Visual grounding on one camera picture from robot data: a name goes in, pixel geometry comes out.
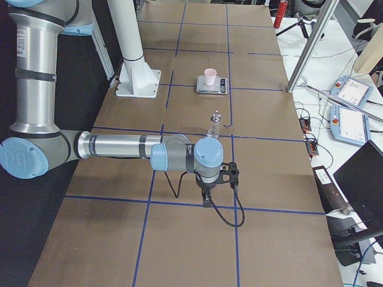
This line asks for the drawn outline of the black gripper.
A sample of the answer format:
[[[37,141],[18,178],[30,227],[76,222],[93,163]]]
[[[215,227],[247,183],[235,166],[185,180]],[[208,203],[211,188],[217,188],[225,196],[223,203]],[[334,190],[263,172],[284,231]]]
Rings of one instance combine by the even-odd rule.
[[[216,180],[212,183],[206,183],[203,181],[200,181],[199,179],[196,179],[196,183],[198,187],[201,189],[201,194],[203,198],[203,207],[212,207],[212,201],[208,198],[207,194],[211,194],[211,190],[216,186],[219,185],[219,181]]]

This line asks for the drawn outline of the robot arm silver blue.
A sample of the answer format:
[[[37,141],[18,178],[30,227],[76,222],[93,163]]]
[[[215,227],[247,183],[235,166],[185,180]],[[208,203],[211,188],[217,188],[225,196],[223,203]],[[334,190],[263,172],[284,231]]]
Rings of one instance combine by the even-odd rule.
[[[16,119],[16,24],[1,1],[1,139],[9,136]],[[55,122],[62,129],[90,130],[104,100],[109,82],[90,36],[58,37],[58,81]],[[45,199],[61,201],[76,162],[35,179],[17,179],[1,170],[1,212],[36,208]]]

